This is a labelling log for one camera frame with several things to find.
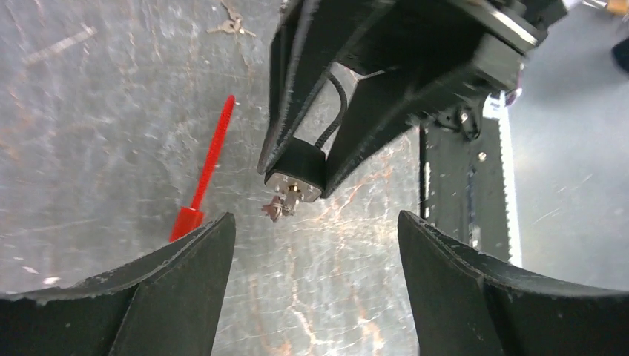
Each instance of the keys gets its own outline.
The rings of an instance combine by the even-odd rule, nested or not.
[[[216,33],[216,32],[224,32],[224,33],[236,33],[240,26],[238,23],[233,22],[232,20],[225,20],[222,24],[218,25],[218,27],[208,30],[208,33]]]
[[[208,33],[224,32],[224,33],[240,33],[241,35],[250,35],[256,37],[256,34],[243,27],[243,16],[234,11],[225,0],[220,0],[221,5],[227,10],[229,20],[225,20],[218,27],[207,30]]]
[[[239,22],[234,22],[232,20],[225,20],[222,24],[218,25],[216,28],[211,28],[207,31],[208,33],[216,33],[216,32],[224,32],[224,33],[240,33],[241,35],[250,35],[251,37],[255,37],[256,34],[243,28]]]

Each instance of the metal key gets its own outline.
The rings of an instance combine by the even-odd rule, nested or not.
[[[227,5],[227,2],[225,0],[220,0],[220,3],[225,8],[225,10],[227,10],[227,16],[229,16],[229,18],[233,22],[240,23],[243,20],[243,16],[234,11],[231,6]]]
[[[240,29],[237,22],[232,20],[225,20],[218,27],[208,30],[208,33],[224,32],[224,33],[236,33]]]

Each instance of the scratched metal table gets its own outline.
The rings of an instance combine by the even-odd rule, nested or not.
[[[218,0],[4,1],[0,289],[70,286],[165,245],[233,93],[204,207],[238,229],[214,355],[416,355],[395,225],[417,209],[417,133],[273,224],[254,167],[280,0],[232,5],[255,37],[207,34]],[[326,88],[297,136],[337,107]]]

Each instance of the rust stain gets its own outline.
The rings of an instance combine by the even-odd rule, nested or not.
[[[263,349],[270,355],[293,356],[291,343],[286,338],[279,347],[273,347],[269,342],[269,338],[264,331],[262,317],[260,316],[260,298],[257,293],[257,279],[255,277],[249,280],[249,300],[251,301],[251,312],[254,318],[255,329],[260,336],[260,343],[262,343]]]

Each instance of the gray floor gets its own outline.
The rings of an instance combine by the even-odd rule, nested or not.
[[[552,28],[510,110],[524,267],[629,289],[629,24],[579,5]]]
[[[395,224],[417,208],[417,133],[271,223],[254,168],[280,0],[231,3],[257,37],[205,33],[218,0],[4,2],[0,289],[70,286],[165,245],[233,93],[204,207],[238,226],[213,355],[416,355]],[[336,115],[333,88],[320,101],[299,137]]]

